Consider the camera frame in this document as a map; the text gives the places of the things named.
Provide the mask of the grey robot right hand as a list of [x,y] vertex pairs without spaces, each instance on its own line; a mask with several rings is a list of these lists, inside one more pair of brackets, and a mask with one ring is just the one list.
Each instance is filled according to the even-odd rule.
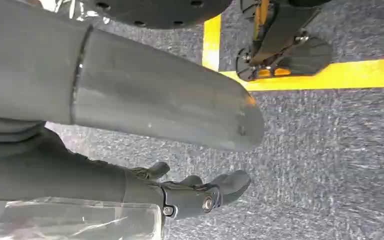
[[237,170],[161,182],[169,167],[124,168],[68,150],[52,122],[229,151],[263,139],[237,81],[151,46],[17,0],[0,0],[0,200],[57,197],[172,207],[187,218],[251,183]]

